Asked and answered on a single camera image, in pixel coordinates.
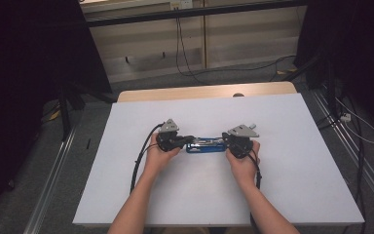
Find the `controller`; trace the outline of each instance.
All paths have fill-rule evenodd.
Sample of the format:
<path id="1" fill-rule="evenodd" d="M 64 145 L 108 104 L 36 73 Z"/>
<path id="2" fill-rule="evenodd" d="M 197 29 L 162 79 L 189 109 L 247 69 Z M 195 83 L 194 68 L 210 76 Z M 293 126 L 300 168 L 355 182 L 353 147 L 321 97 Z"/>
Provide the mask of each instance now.
<path id="1" fill-rule="evenodd" d="M 251 137 L 259 137 L 259 134 L 246 125 L 239 125 L 227 133 L 222 133 L 222 138 L 230 152 L 238 159 L 244 158 L 253 148 Z"/>
<path id="2" fill-rule="evenodd" d="M 185 144 L 194 141 L 193 136 L 178 136 L 178 130 L 178 126 L 172 119 L 168 119 L 160 128 L 157 135 L 157 144 L 163 151 L 168 152 L 176 147 L 181 149 Z"/>
<path id="3" fill-rule="evenodd" d="M 172 119 L 168 119 L 159 130 L 157 143 L 165 152 L 176 147 L 183 148 L 186 144 L 188 153 L 221 152 L 229 148 L 236 158 L 243 158 L 250 153 L 253 147 L 250 137 L 259 137 L 253 131 L 254 128 L 255 125 L 250 127 L 239 125 L 227 133 L 222 133 L 222 138 L 178 136 L 178 126 Z"/>

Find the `white tabletop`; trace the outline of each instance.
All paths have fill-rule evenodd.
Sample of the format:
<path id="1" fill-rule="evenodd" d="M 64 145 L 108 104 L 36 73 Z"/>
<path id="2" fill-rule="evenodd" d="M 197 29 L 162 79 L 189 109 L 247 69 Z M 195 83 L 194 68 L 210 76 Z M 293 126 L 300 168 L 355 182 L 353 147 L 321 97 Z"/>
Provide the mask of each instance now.
<path id="1" fill-rule="evenodd" d="M 143 141 L 168 118 L 180 135 L 195 137 L 221 137 L 239 124 L 255 123 L 261 143 L 261 191 L 290 222 L 363 222 L 304 100 L 294 94 L 113 104 L 73 223 L 113 221 L 129 196 Z M 154 185 L 146 225 L 249 225 L 248 214 L 224 153 L 182 150 Z"/>

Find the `dark background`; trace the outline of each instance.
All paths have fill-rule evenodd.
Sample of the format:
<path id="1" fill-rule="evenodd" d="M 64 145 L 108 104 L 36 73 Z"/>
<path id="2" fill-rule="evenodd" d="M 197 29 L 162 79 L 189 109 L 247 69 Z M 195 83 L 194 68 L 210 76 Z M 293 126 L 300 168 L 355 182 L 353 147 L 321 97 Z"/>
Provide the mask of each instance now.
<path id="1" fill-rule="evenodd" d="M 78 1 L 0 0 L 0 194 L 70 83 L 111 92 Z"/>
<path id="2" fill-rule="evenodd" d="M 326 79 L 326 61 L 350 93 L 374 118 L 374 1 L 310 1 L 298 43 L 295 64 L 322 57 L 307 72 L 310 87 Z"/>

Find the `aluminum rail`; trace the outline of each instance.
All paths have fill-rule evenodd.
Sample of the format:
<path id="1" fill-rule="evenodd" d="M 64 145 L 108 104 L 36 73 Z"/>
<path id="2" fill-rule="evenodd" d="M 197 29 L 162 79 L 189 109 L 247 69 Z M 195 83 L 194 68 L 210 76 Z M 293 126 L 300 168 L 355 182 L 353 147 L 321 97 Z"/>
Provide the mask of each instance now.
<path id="1" fill-rule="evenodd" d="M 185 9 L 178 11 L 168 11 L 159 13 L 141 14 L 127 17 L 97 18 L 87 19 L 88 27 L 100 27 L 116 24 L 125 24 L 133 22 L 153 21 L 153 20 L 169 20 L 177 18 L 190 18 L 200 16 L 210 16 L 238 12 L 251 12 L 278 8 L 299 7 L 307 5 L 308 0 L 282 0 L 282 1 L 266 1 L 248 4 L 238 4 L 218 7 L 204 7 Z"/>

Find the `electrical cable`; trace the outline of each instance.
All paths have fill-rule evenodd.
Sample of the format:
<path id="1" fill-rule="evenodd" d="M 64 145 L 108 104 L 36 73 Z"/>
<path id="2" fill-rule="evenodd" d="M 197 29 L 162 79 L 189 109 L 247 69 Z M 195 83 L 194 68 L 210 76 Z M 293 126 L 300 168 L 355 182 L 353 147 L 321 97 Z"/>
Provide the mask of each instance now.
<path id="1" fill-rule="evenodd" d="M 270 78 L 269 82 L 272 82 L 276 78 L 276 75 L 278 75 L 278 62 L 280 62 L 282 60 L 285 60 L 285 59 L 289 59 L 289 58 L 295 58 L 295 57 L 296 56 L 287 56 L 287 57 L 281 57 L 281 58 L 276 59 L 276 61 L 275 61 L 275 74 L 272 76 L 272 78 Z"/>
<path id="2" fill-rule="evenodd" d="M 361 136 L 362 135 L 362 129 L 361 129 L 361 125 L 360 125 L 359 119 L 357 118 L 357 114 L 356 114 L 356 109 L 355 109 L 354 103 L 352 102 L 352 100 L 351 100 L 351 98 L 349 96 L 348 96 L 348 99 L 349 99 L 349 101 L 351 103 L 351 106 L 352 106 L 352 108 L 354 110 L 355 117 L 356 117 L 357 126 L 356 126 L 355 122 L 353 121 L 354 127 L 357 130 L 358 134 Z M 360 233 L 364 234 L 365 229 L 366 229 L 366 209 L 365 209 L 365 206 L 364 206 L 364 200 L 363 200 L 363 194 L 362 194 L 361 184 L 362 184 L 362 179 L 363 179 L 363 167 L 364 167 L 364 162 L 365 162 L 365 155 L 364 155 L 364 144 L 363 144 L 363 140 L 362 140 L 361 137 L 358 140 L 359 140 L 359 147 L 358 147 L 358 152 L 357 152 L 357 173 L 356 173 L 356 195 L 355 195 L 355 202 L 360 204 L 359 210 L 362 213 L 363 219 L 365 220 L 365 222 L 362 224 L 361 229 L 360 229 Z M 349 228 L 349 226 L 347 226 L 344 229 L 343 234 L 345 234 L 348 231 L 348 228 Z"/>
<path id="3" fill-rule="evenodd" d="M 359 119 L 359 120 L 361 120 L 361 121 L 363 121 L 367 126 L 369 126 L 373 131 L 374 131 L 374 127 L 372 127 L 368 122 L 366 122 L 364 119 L 362 119 L 362 118 L 360 118 L 359 116 L 357 116 L 355 113 L 353 113 L 341 100 L 339 100 L 338 98 L 336 98 L 336 100 L 343 106 L 343 107 L 345 107 L 345 109 L 346 110 L 348 110 L 351 114 L 353 114 L 357 119 Z M 357 136 L 357 137 L 359 137 L 359 138 L 361 138 L 361 139 L 363 139 L 364 141 L 366 141 L 366 142 L 369 142 L 369 143 L 373 143 L 374 144 L 374 141 L 372 141 L 372 140 L 369 140 L 369 139 L 366 139 L 366 138 L 363 138 L 362 136 L 360 136 L 359 134 L 357 134 L 357 133 L 355 133 L 349 126 L 348 126 L 348 124 L 346 123 L 346 121 L 344 121 L 345 122 L 345 126 L 347 127 L 347 129 L 349 130 L 349 131 L 351 131 L 351 133 L 352 134 L 354 134 L 355 136 Z"/>
<path id="4" fill-rule="evenodd" d="M 147 139 L 145 139 L 144 141 L 144 145 L 142 145 L 142 148 L 141 148 L 141 151 L 139 152 L 138 154 L 138 158 L 136 159 L 135 161 L 135 166 L 134 166 L 134 170 L 132 172 L 132 180 L 131 180 L 131 188 L 130 188 L 130 194 L 132 193 L 132 190 L 134 189 L 135 187 L 135 180 L 136 180 L 136 174 L 138 172 L 138 167 L 139 167 L 139 164 L 141 163 L 141 159 L 142 159 L 142 156 L 144 155 L 145 151 L 147 151 L 151 146 L 154 146 L 155 144 L 152 144 L 152 145 L 149 145 L 147 148 L 145 148 L 145 146 L 147 145 L 148 143 L 148 139 L 150 139 L 151 135 L 153 135 L 154 131 L 156 131 L 158 128 L 161 128 L 164 124 L 159 124 L 157 125 L 156 127 L 154 127 L 154 129 L 150 132 L 150 134 L 148 135 Z"/>
<path id="5" fill-rule="evenodd" d="M 262 175 L 260 173 L 260 168 L 259 168 L 259 164 L 257 163 L 259 157 L 257 156 L 256 152 L 251 149 L 251 151 L 254 153 L 254 157 L 256 159 L 254 159 L 250 153 L 246 150 L 244 150 L 241 146 L 239 146 L 238 144 L 235 143 L 235 146 L 242 152 L 242 153 L 245 153 L 245 155 L 250 158 L 251 162 L 253 163 L 254 167 L 256 167 L 256 171 L 257 171 L 257 176 L 256 176 L 256 187 L 258 189 L 260 189 L 260 184 L 261 184 L 261 179 L 262 179 Z M 250 223 L 251 223 L 251 226 L 253 227 L 253 231 L 254 233 L 260 233 L 259 231 L 259 228 L 257 227 L 257 224 L 256 224 L 256 221 L 254 221 L 254 217 L 253 215 L 251 214 L 250 212 Z"/>
<path id="6" fill-rule="evenodd" d="M 276 71 L 275 71 L 275 74 L 276 74 L 277 71 L 278 71 L 277 64 L 278 64 L 279 61 L 296 57 L 296 56 L 281 57 L 281 58 L 276 59 L 275 62 L 269 63 L 267 65 L 259 66 L 259 67 L 253 67 L 253 68 L 224 68 L 224 69 L 215 69 L 215 70 L 205 70 L 205 71 L 199 71 L 197 73 L 194 73 L 190 69 L 190 65 L 188 63 L 187 56 L 186 56 L 186 53 L 185 53 L 185 47 L 184 47 L 184 42 L 183 42 L 183 34 L 182 34 L 182 29 L 181 29 L 180 18 L 176 18 L 175 20 L 176 20 L 176 23 L 177 23 L 177 51 L 176 51 L 176 55 L 175 55 L 175 63 L 176 63 L 176 66 L 177 66 L 177 70 L 181 75 L 192 76 L 197 82 L 199 82 L 201 84 L 204 84 L 204 85 L 209 85 L 209 84 L 199 80 L 196 76 L 202 75 L 202 74 L 205 74 L 205 73 L 209 73 L 209 72 L 217 72 L 217 71 L 252 71 L 252 70 L 267 68 L 267 67 L 270 67 L 272 65 L 276 66 Z M 182 46 L 182 49 L 183 49 L 184 59 L 186 61 L 186 65 L 187 65 L 187 68 L 189 70 L 189 72 L 187 74 L 181 71 L 181 69 L 179 67 L 179 64 L 178 64 L 179 41 L 181 41 L 181 46 Z"/>
<path id="7" fill-rule="evenodd" d="M 42 117 L 45 117 L 45 116 L 47 116 L 49 113 L 51 113 L 52 111 L 54 111 L 56 108 L 58 108 L 59 107 L 59 101 L 57 101 L 56 102 L 56 104 L 49 110 L 49 111 L 47 111 L 47 112 L 45 112 L 43 115 L 42 115 Z"/>
<path id="8" fill-rule="evenodd" d="M 181 29 L 181 22 L 180 22 L 180 18 L 176 18 L 175 19 L 176 22 L 177 22 L 177 52 L 175 54 L 175 63 L 177 65 L 177 69 L 178 69 L 178 72 L 180 72 L 181 75 L 184 75 L 185 74 L 183 72 L 181 72 L 180 70 L 180 67 L 178 65 L 178 42 L 180 41 L 181 39 L 181 46 L 183 48 L 183 54 L 184 54 L 184 60 L 186 61 L 186 64 L 187 64 L 187 68 L 190 72 L 191 75 L 187 75 L 187 76 L 193 76 L 193 78 L 199 83 L 199 84 L 202 84 L 202 85 L 209 85 L 208 83 L 206 82 L 203 82 L 199 79 L 197 79 L 197 77 L 195 76 L 195 74 L 191 71 L 190 69 L 190 65 L 188 64 L 188 60 L 187 60 L 187 56 L 186 56 L 186 51 L 185 51 L 185 48 L 184 48 L 184 41 L 183 41 L 183 33 L 182 33 L 182 29 Z"/>

